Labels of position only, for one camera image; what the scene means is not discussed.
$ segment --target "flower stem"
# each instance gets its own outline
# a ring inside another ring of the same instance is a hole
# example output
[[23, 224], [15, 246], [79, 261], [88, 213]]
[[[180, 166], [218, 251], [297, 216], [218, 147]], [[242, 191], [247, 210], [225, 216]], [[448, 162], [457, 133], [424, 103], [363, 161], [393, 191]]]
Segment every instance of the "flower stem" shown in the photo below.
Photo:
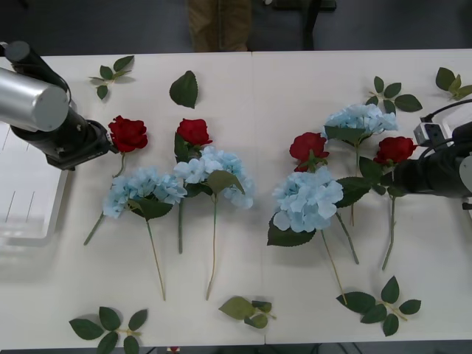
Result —
[[212, 290], [213, 277], [215, 276], [215, 259], [216, 259], [216, 203], [218, 202], [218, 196], [213, 201], [213, 268], [212, 276], [209, 278], [208, 289], [206, 290], [206, 300], [209, 299], [209, 293]]
[[334, 274], [336, 275], [336, 279], [338, 280], [339, 289], [341, 289], [342, 298], [344, 300], [344, 303], [347, 305], [346, 296], [344, 295], [344, 291], [342, 290], [341, 281], [339, 280], [338, 271], [336, 270], [336, 266], [334, 265], [333, 258], [331, 257], [330, 249], [327, 247], [325, 233], [323, 232], [323, 230], [322, 230], [322, 237], [323, 237], [324, 246], [326, 247], [327, 255], [330, 256], [331, 264], [333, 265]]
[[385, 260], [382, 265], [382, 270], [384, 271], [386, 268], [386, 264], [389, 261], [390, 257], [390, 252], [392, 251], [393, 247], [393, 240], [394, 240], [394, 228], [395, 228], [395, 199], [396, 197], [390, 196], [390, 199], [392, 199], [392, 214], [390, 215], [390, 245], [389, 249], [386, 252]]
[[354, 262], [355, 262], [355, 264], [359, 264], [359, 259], [357, 258], [357, 254], [355, 253], [353, 240], [351, 239], [351, 237], [349, 235], [349, 232], [347, 231], [346, 226], [344, 225], [344, 223], [341, 219], [341, 216], [338, 212], [336, 212], [336, 217], [338, 218], [339, 223], [341, 224], [342, 229], [344, 230], [344, 233], [347, 236], [347, 240], [349, 241], [349, 246], [351, 247], [351, 251], [353, 252]]
[[159, 268], [159, 262], [157, 260], [156, 247], [154, 247], [153, 233], [150, 230], [149, 221], [146, 221], [146, 225], [147, 225], [147, 231], [149, 232], [150, 242], [153, 245], [154, 260], [156, 261], [157, 272], [159, 274], [159, 282], [161, 283], [162, 299], [164, 299], [164, 301], [165, 301], [164, 283], [162, 282], [161, 269]]
[[95, 232], [97, 231], [98, 229], [98, 226], [100, 225], [100, 223], [102, 222], [103, 218], [104, 218], [104, 214], [103, 212], [100, 214], [100, 217], [98, 218], [97, 222], [95, 223], [93, 229], [90, 231], [90, 233], [88, 234], [88, 237], [86, 239], [86, 241], [83, 243], [84, 246], [87, 246], [91, 240], [91, 238], [94, 236]]

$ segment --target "silver cylinder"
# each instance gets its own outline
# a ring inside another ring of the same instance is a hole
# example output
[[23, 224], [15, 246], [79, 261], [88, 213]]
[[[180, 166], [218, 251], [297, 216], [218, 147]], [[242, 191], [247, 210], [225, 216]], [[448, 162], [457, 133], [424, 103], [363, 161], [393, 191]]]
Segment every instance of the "silver cylinder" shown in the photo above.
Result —
[[53, 131], [69, 110], [56, 85], [0, 68], [0, 120], [27, 131]]

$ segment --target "blue hydrangea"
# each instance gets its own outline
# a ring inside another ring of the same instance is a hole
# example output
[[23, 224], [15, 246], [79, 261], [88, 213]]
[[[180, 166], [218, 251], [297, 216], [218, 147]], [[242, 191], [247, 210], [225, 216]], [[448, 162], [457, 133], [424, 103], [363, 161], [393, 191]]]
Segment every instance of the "blue hydrangea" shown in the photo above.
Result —
[[342, 186], [333, 180], [327, 167], [315, 173], [294, 172], [275, 189], [279, 204], [274, 225], [285, 231], [312, 232], [326, 229], [336, 213], [335, 203], [343, 198]]

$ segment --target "khaki pants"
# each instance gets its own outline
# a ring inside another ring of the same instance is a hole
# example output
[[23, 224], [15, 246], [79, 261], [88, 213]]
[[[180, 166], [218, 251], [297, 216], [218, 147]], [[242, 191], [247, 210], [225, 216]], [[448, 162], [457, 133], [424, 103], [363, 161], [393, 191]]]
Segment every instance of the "khaki pants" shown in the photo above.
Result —
[[196, 52], [245, 52], [251, 32], [251, 0], [187, 0]]

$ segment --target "light blue hydrangea flower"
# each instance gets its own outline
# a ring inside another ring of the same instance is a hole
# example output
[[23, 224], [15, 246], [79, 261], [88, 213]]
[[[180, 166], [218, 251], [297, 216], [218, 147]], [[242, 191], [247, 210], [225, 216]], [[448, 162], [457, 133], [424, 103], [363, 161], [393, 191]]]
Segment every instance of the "light blue hydrangea flower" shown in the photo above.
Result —
[[275, 189], [279, 207], [274, 225], [285, 231], [312, 232], [326, 229], [336, 213], [335, 203], [343, 198], [342, 186], [333, 180], [326, 166], [315, 173], [295, 172]]

